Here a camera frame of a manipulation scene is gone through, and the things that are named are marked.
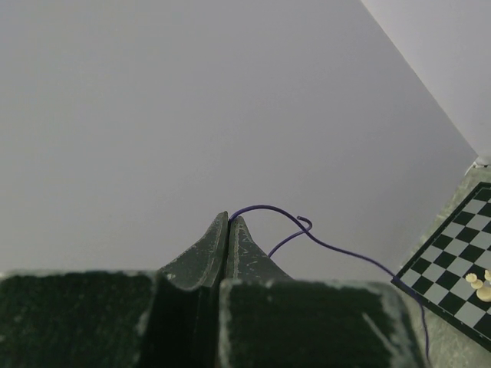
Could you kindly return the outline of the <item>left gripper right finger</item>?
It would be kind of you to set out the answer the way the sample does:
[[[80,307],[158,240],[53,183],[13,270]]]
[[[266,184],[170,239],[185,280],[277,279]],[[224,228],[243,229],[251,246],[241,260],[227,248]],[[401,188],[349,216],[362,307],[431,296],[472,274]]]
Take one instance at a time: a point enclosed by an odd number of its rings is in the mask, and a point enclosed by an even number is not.
[[[293,280],[254,242],[242,216],[233,219],[229,226],[225,279],[264,282]]]

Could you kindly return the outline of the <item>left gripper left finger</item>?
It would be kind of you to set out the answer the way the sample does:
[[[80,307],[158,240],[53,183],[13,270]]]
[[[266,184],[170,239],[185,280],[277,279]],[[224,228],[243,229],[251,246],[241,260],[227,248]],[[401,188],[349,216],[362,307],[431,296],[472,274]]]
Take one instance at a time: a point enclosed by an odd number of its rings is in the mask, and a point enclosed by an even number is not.
[[[220,212],[195,244],[162,268],[163,342],[168,367],[213,367],[219,285],[228,254],[229,217]]]

